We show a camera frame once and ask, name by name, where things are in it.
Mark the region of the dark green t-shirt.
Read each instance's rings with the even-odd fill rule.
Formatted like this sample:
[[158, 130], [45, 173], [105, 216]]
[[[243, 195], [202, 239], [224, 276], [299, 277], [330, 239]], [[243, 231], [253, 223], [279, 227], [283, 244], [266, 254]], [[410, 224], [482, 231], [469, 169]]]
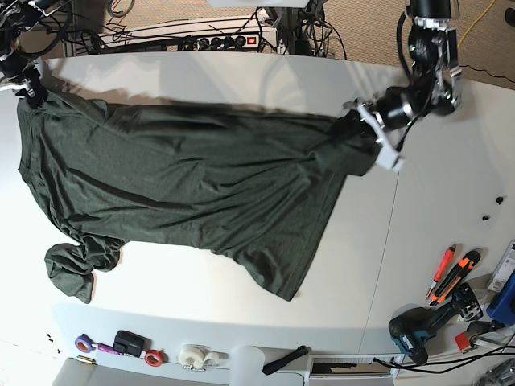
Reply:
[[337, 119], [236, 105], [119, 105], [66, 92], [17, 106], [19, 173], [67, 244], [44, 258], [52, 284], [90, 302], [131, 241], [208, 250], [290, 301], [348, 176], [374, 138], [335, 139]]

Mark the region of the orange black utility knife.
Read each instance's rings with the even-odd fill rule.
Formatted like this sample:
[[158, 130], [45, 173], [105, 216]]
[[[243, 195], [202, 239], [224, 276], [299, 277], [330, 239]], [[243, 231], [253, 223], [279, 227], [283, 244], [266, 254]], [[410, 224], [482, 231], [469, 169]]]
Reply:
[[429, 306], [441, 304], [451, 291], [472, 271], [480, 261], [481, 255], [477, 250], [469, 251], [451, 269], [450, 273], [439, 284], [436, 291], [431, 295]]

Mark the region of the blue box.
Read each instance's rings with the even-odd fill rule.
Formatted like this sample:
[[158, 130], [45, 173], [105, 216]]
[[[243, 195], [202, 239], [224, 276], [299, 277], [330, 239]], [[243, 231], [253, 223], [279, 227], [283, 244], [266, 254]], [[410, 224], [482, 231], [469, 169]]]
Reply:
[[515, 276], [509, 277], [502, 291], [498, 293], [487, 308], [487, 315], [506, 326], [513, 326], [515, 323]]

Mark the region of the red square tag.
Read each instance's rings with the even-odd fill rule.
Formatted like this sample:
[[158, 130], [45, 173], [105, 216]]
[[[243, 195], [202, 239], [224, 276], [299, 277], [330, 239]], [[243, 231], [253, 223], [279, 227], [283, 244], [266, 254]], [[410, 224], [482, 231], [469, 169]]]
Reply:
[[460, 351], [469, 350], [472, 345], [467, 332], [462, 332], [454, 337], [455, 344]]

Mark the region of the purple tape roll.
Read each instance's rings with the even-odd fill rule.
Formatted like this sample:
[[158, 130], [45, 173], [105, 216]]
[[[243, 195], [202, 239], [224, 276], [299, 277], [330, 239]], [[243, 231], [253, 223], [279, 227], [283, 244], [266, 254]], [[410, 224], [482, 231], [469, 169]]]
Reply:
[[86, 334], [82, 334], [75, 339], [75, 346], [83, 353], [90, 353], [94, 350], [94, 342]]

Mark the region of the white plastic cup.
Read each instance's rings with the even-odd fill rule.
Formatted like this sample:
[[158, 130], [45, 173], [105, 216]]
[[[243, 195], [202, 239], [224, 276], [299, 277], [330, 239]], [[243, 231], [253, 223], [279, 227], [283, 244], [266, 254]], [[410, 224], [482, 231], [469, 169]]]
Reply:
[[255, 346], [239, 346], [234, 348], [230, 359], [230, 386], [262, 385], [265, 375], [262, 372], [265, 354]]

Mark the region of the red tape roll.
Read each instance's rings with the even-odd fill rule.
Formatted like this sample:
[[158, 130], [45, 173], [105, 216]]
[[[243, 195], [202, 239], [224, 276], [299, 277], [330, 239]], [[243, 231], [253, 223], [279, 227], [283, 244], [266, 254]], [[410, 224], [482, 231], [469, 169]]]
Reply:
[[158, 368], [165, 362], [162, 350], [148, 350], [145, 352], [144, 361], [147, 365]]

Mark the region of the black power strip red switch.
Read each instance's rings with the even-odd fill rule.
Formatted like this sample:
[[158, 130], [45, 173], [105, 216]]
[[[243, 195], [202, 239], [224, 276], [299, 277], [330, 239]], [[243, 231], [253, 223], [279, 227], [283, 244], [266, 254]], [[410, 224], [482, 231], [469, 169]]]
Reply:
[[176, 51], [258, 51], [258, 43], [257, 35], [187, 36]]

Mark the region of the teal black cordless drill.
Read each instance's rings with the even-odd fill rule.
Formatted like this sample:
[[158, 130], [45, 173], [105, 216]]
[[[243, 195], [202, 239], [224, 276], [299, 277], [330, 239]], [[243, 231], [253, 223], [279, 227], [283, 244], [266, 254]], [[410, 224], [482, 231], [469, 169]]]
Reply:
[[425, 345], [437, 335], [439, 329], [452, 318], [460, 316], [465, 322], [480, 320], [484, 314], [479, 301], [465, 282], [452, 294], [451, 300], [438, 309], [416, 307], [389, 322], [390, 338], [416, 365], [422, 366], [428, 360]]

